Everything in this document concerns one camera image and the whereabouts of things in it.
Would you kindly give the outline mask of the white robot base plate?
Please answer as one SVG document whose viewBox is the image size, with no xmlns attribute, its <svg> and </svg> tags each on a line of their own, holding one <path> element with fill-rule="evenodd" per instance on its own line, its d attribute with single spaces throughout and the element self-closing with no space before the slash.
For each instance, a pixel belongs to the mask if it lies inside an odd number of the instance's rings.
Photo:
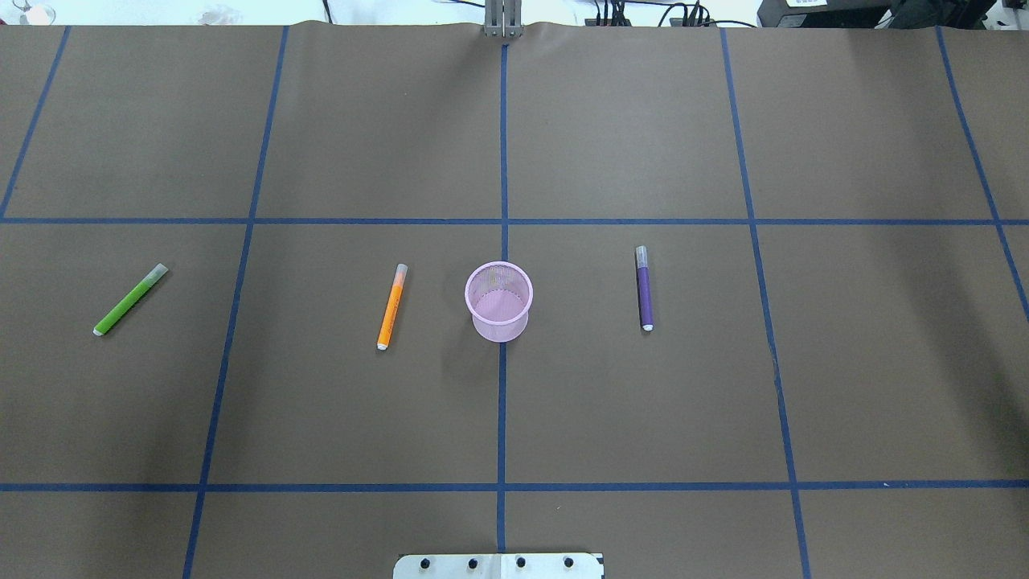
<svg viewBox="0 0 1029 579">
<path fill-rule="evenodd" d="M 604 578 L 601 554 L 588 552 L 409 554 L 393 578 Z"/>
</svg>

